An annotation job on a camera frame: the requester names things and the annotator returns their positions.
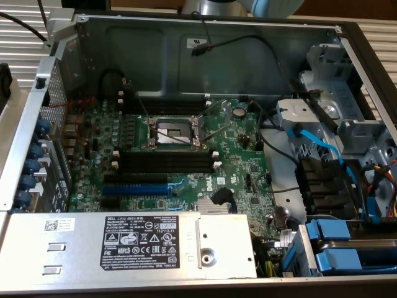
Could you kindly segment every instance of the warning label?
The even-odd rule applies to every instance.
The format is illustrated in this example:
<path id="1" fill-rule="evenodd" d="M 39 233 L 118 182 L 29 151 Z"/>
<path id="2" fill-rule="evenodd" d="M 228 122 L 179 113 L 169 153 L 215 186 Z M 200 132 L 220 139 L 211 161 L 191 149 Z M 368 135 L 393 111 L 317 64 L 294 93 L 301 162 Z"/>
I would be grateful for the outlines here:
<path id="1" fill-rule="evenodd" d="M 104 270 L 179 268 L 178 216 L 106 217 Z"/>

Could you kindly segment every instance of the cable connector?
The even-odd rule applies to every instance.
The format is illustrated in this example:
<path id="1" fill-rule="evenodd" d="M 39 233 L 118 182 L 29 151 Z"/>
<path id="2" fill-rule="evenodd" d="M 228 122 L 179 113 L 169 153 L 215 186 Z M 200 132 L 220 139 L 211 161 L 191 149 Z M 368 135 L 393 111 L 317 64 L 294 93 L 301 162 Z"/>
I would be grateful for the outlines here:
<path id="1" fill-rule="evenodd" d="M 209 43 L 202 43 L 201 45 L 196 46 L 192 50 L 192 56 L 200 56 L 208 51 L 212 50 L 213 45 L 210 45 Z"/>

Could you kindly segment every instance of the barcode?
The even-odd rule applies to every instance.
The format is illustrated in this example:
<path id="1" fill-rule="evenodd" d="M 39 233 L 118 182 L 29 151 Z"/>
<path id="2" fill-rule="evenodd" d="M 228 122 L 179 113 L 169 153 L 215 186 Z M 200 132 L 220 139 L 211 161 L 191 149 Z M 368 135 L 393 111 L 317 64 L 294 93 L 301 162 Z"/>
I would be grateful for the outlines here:
<path id="1" fill-rule="evenodd" d="M 47 220 L 45 222 L 44 231 L 56 231 L 58 229 L 58 221 L 57 220 Z"/>

